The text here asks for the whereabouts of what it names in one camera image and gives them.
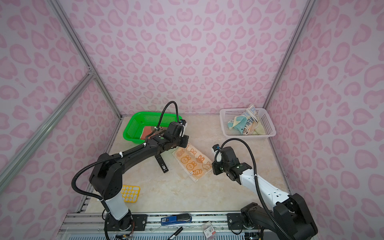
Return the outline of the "cream orange patterned towel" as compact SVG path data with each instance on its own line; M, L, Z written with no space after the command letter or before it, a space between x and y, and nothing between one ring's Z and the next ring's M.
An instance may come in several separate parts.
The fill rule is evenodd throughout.
M186 148L178 147L173 156L194 182L212 171L213 161L192 144L188 144Z

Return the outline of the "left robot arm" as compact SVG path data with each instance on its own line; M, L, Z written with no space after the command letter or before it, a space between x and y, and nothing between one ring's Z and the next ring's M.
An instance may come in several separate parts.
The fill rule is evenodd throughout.
M176 147L186 148L189 136L165 137L156 135L125 152L109 155L100 155L90 176L90 183L101 195L101 202L106 212L110 213L116 221L127 219L131 212L126 206L121 190L123 188L123 174L142 161L155 157L164 173L169 171L161 153Z

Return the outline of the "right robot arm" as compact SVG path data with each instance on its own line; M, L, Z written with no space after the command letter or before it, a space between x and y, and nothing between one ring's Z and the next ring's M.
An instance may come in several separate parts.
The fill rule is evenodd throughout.
M225 173L232 181L251 190L260 203L241 209L241 224L248 229L261 228L275 233L280 240L309 240L319 232L309 207L299 194L279 190L246 163L213 162L215 175Z

